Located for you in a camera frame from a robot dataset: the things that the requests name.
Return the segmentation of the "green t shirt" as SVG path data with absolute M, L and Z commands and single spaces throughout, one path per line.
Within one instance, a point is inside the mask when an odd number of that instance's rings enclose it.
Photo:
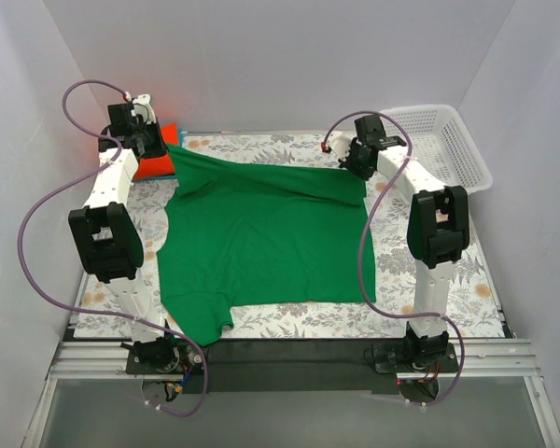
M 157 256 L 161 303 L 194 342 L 217 341 L 238 306 L 374 299 L 364 180 L 182 147 L 169 155 L 178 185 Z

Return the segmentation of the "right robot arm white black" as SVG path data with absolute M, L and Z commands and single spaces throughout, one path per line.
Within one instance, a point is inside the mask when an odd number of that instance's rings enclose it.
M 351 117 L 355 138 L 327 136 L 324 144 L 337 152 L 342 168 L 364 180 L 380 173 L 409 201 L 406 238 L 415 291 L 412 312 L 397 316 L 407 323 L 400 357 L 428 364 L 446 354 L 448 331 L 455 327 L 446 308 L 455 265 L 469 247 L 468 193 L 445 185 L 413 157 L 412 139 L 400 124 L 397 135 L 388 135 L 387 114 L 358 111 Z

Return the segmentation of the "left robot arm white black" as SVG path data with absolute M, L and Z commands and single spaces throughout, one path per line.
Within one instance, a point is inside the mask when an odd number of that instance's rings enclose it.
M 98 139 L 102 171 L 83 207 L 69 213 L 68 223 L 85 272 L 104 283 L 121 311 L 132 317 L 133 343 L 123 347 L 138 362 L 164 370 L 177 360 L 175 343 L 165 333 L 166 320 L 142 278 L 144 249 L 127 210 L 140 160 L 167 154 L 150 102 L 150 96 L 142 94 L 107 107 L 110 124 Z

